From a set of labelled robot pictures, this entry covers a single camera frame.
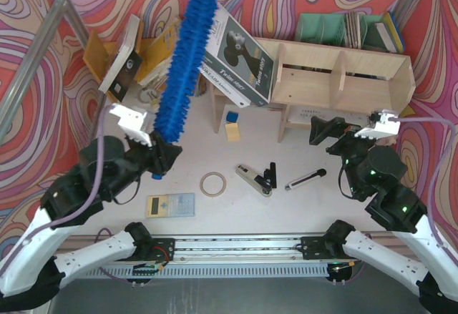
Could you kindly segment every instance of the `cable connector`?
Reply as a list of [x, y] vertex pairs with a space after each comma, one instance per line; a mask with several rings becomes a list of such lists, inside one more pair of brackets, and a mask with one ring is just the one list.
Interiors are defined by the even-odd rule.
[[382, 137], [397, 135], [401, 124], [391, 121], [390, 118], [392, 117], [398, 117], [398, 115], [387, 109], [372, 113], [369, 117], [369, 125], [357, 131], [355, 137], [381, 139]]
[[132, 110], [124, 107], [121, 104], [113, 104], [113, 109], [110, 114], [116, 115], [120, 118], [118, 125], [131, 139], [140, 144], [145, 144], [148, 147], [152, 146], [151, 138], [146, 129], [151, 123], [151, 114], [143, 109]]

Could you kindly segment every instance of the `wooden leg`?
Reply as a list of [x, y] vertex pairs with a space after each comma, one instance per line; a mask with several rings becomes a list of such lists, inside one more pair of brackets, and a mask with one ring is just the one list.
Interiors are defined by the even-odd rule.
[[223, 119], [226, 97], [215, 95], [215, 86], [210, 82], [207, 82], [207, 85], [210, 86], [210, 97], [212, 99], [213, 130], [215, 133], [218, 133], [220, 130], [221, 120]]
[[281, 112], [281, 121], [280, 121], [280, 132], [278, 133], [278, 142], [280, 143], [283, 140], [283, 134], [285, 133], [286, 124], [288, 123], [289, 110], [291, 105], [286, 105]]

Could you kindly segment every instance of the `gray floor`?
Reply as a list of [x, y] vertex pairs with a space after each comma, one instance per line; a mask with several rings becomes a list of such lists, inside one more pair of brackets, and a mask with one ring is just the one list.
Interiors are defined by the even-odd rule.
[[369, 266], [345, 287], [314, 278], [156, 282], [132, 289], [112, 280], [75, 281], [56, 297], [51, 313], [426, 313], [416, 296]]

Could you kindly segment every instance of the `stapler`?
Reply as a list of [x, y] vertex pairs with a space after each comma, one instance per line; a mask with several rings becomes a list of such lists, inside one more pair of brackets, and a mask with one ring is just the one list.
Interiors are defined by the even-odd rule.
[[270, 197], [272, 195], [272, 189], [277, 188], [275, 162], [271, 163], [270, 169], [264, 171], [264, 177], [245, 165], [238, 165], [235, 173], [241, 176], [264, 197]]

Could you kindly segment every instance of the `red wire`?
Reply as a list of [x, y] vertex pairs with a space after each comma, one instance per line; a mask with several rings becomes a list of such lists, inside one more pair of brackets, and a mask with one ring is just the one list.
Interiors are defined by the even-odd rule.
[[162, 251], [162, 253], [164, 253], [164, 255], [165, 255], [166, 261], [168, 261], [168, 262], [170, 261], [169, 255], [167, 254], [167, 252], [165, 252], [165, 250], [162, 247], [155, 246], [155, 247], [153, 247], [153, 250]]

